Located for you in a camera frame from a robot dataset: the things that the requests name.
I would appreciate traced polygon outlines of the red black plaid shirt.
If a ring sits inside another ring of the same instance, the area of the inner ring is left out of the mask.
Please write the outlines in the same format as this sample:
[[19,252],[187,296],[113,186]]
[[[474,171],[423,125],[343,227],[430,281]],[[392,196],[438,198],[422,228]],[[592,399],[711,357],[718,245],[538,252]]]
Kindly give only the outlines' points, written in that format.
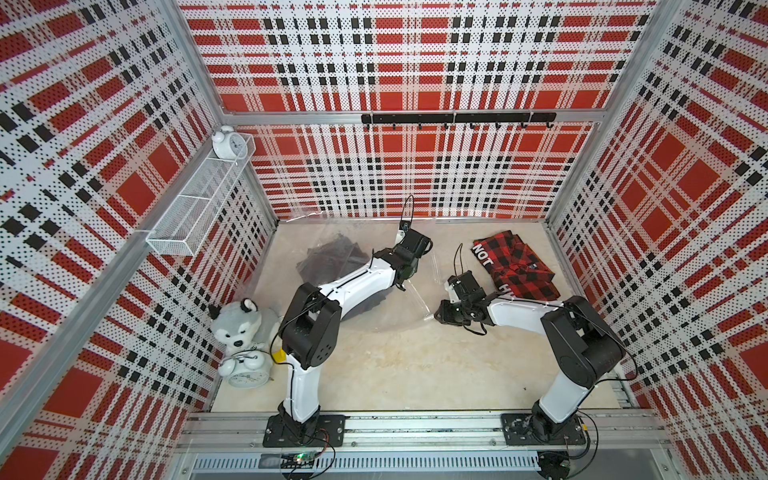
[[475,240],[470,251],[498,291],[536,301],[560,297],[554,284],[555,273],[518,234],[507,230]]

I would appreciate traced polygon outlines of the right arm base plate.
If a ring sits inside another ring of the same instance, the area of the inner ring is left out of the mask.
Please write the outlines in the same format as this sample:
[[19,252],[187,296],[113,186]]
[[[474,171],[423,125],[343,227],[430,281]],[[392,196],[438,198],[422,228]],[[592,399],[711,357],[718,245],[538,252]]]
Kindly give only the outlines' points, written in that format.
[[586,433],[576,415],[555,423],[543,413],[505,413],[502,433],[508,446],[585,446]]

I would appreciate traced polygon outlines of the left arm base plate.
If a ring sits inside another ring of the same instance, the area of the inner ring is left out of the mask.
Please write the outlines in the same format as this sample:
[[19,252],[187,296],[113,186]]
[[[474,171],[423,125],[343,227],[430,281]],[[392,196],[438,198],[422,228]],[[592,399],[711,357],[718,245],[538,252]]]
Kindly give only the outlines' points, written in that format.
[[340,414],[315,414],[300,423],[287,413],[279,413],[268,419],[262,446],[340,447],[344,440],[346,420],[347,417]]

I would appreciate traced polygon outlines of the clear plastic vacuum bag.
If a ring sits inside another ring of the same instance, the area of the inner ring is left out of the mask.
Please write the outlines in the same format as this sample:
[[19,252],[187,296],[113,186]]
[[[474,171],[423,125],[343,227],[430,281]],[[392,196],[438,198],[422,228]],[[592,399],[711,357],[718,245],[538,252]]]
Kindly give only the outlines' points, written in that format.
[[369,298],[392,288],[403,291],[405,282],[417,272],[405,282],[395,282],[390,254],[410,229],[414,228],[409,222],[401,223],[394,246],[374,252],[368,263],[352,273],[320,286],[308,282],[302,284],[283,318],[281,336],[286,338],[293,328],[316,325],[328,330],[333,325],[339,325],[351,310]]

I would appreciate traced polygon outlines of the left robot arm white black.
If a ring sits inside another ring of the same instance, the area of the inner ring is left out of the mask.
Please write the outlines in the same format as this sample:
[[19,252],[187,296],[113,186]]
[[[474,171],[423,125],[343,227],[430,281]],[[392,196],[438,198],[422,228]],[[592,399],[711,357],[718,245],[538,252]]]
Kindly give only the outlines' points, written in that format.
[[375,252],[351,273],[321,286],[304,283],[296,290],[278,328],[289,366],[281,410],[290,420],[303,426],[319,414],[322,365],[335,350],[345,314],[380,292],[393,287],[403,291],[432,247],[429,237],[409,229],[394,246]]

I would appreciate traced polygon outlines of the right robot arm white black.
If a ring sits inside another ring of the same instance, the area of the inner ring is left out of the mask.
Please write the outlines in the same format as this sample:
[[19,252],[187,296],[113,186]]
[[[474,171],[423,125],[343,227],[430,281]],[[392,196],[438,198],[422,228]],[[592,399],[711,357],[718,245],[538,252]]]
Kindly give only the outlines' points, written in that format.
[[627,354],[621,340],[583,297],[545,302],[488,294],[472,272],[452,275],[445,283],[448,298],[434,318],[441,324],[469,330],[480,325],[513,327],[544,335],[559,367],[549,390],[534,403],[530,429],[552,437],[570,421],[603,377]]

